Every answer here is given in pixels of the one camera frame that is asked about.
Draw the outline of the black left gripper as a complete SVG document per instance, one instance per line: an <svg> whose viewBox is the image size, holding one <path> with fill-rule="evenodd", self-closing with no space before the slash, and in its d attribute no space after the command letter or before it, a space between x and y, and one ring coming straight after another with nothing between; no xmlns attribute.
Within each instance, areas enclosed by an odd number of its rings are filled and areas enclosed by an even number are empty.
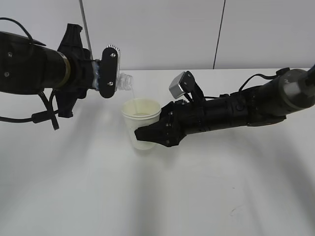
<svg viewBox="0 0 315 236"><path fill-rule="evenodd" d="M56 91L58 116L61 118L73 117L72 110L77 99L86 97L95 77L91 52L83 48L82 29L80 25L68 23L58 47L58 52L65 55L70 63L69 79L62 91Z"/></svg>

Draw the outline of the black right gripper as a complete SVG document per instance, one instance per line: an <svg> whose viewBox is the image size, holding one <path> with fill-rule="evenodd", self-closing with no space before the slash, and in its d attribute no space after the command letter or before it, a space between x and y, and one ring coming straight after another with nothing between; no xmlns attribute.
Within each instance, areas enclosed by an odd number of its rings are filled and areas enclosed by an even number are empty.
<svg viewBox="0 0 315 236"><path fill-rule="evenodd" d="M162 126L154 123L139 127L134 134L138 141L146 141L173 147L189 134L207 131L205 111L201 106L179 100L165 105L159 117Z"/></svg>

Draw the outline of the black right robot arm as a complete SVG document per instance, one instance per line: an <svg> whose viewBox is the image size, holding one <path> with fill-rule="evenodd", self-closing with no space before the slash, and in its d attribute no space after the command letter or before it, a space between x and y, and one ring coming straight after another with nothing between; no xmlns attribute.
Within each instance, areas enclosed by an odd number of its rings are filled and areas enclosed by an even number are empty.
<svg viewBox="0 0 315 236"><path fill-rule="evenodd" d="M189 134L282 122L286 116L314 106L315 69L283 68L273 76L257 74L267 83L218 97L205 96L190 71L169 86L175 102L162 107L157 122L139 127L137 140L177 146Z"/></svg>

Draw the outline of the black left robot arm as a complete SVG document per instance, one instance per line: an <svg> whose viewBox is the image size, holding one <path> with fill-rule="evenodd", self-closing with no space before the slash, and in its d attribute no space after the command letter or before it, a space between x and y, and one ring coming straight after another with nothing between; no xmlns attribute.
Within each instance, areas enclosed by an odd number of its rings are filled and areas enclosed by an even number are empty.
<svg viewBox="0 0 315 236"><path fill-rule="evenodd" d="M78 99L92 88L91 53L83 47L82 27L68 24L57 50L39 41L2 31L0 33L0 90L35 95L53 89L58 115L71 118Z"/></svg>

